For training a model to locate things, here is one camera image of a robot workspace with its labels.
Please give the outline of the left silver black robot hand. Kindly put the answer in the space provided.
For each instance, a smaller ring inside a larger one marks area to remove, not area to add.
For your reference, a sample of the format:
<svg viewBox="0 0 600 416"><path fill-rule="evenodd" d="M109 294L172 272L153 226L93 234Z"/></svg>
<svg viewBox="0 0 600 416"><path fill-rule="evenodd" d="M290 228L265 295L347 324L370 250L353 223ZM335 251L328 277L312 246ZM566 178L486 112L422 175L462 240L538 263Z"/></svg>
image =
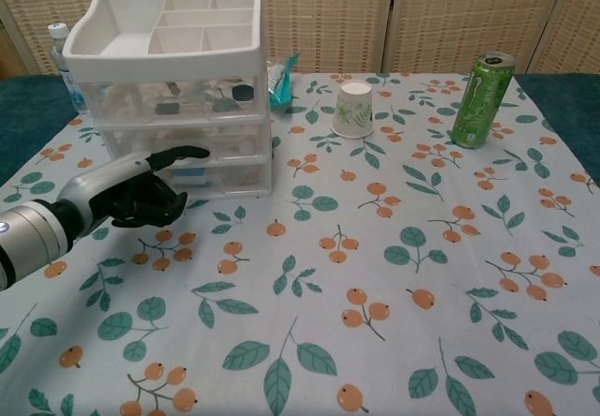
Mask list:
<svg viewBox="0 0 600 416"><path fill-rule="evenodd" d="M190 145L135 152L69 180L52 208L71 243L109 217L120 228L164 227L183 214L188 194L174 192L157 172L177 160L209 156L208 150Z"/></svg>

